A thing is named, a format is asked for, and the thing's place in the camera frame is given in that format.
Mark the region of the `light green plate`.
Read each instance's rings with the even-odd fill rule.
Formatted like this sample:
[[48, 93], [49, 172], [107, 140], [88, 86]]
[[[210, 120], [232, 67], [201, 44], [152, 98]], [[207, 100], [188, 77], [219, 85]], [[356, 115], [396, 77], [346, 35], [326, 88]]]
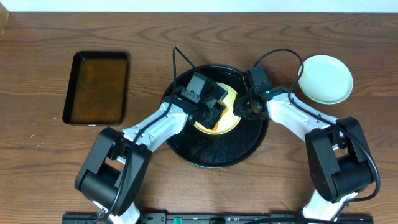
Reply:
[[341, 103], [353, 91], [353, 76], [349, 68], [329, 55], [314, 55], [304, 62], [298, 84], [311, 100], [324, 105]]

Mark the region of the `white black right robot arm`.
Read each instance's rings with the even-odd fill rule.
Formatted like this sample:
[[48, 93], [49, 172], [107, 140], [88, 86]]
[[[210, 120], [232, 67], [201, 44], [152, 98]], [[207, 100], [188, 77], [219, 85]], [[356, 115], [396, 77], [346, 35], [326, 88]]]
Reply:
[[306, 145], [315, 191], [304, 207], [305, 218], [336, 221], [342, 209], [380, 176], [358, 120], [321, 114], [284, 87], [237, 95], [236, 116], [272, 120], [292, 131]]

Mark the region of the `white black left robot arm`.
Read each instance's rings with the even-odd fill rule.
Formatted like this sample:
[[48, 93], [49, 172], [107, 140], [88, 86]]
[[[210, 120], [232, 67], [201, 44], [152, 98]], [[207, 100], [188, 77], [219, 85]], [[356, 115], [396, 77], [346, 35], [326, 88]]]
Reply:
[[214, 128], [227, 94], [223, 85], [210, 90], [181, 87], [139, 124], [122, 131], [103, 129], [75, 179], [75, 188], [99, 207], [95, 222], [136, 223], [140, 212], [134, 201], [152, 153], [189, 121]]

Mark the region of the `orange green sponge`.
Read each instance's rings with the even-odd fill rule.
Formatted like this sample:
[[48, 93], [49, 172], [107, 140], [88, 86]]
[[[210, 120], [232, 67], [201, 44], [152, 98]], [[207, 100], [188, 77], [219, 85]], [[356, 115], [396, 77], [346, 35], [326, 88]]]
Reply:
[[223, 101], [225, 96], [228, 94], [228, 87], [222, 83], [216, 83], [215, 90], [216, 90], [215, 99], [217, 101]]

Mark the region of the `yellow plate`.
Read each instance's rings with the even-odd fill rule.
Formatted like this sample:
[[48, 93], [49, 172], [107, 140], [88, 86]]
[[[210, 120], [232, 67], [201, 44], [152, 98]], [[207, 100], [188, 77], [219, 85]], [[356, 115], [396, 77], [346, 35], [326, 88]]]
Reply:
[[217, 106], [223, 106], [224, 108], [220, 120], [217, 122], [213, 129], [207, 129], [198, 122], [194, 124], [194, 127], [196, 127], [201, 132], [211, 135], [225, 134], [234, 129], [241, 120], [239, 116], [236, 116], [233, 113], [233, 103], [237, 95], [236, 90], [234, 90], [227, 84], [219, 82], [218, 84], [223, 85], [228, 89], [228, 94], [223, 98], [222, 101], [219, 101], [216, 104]]

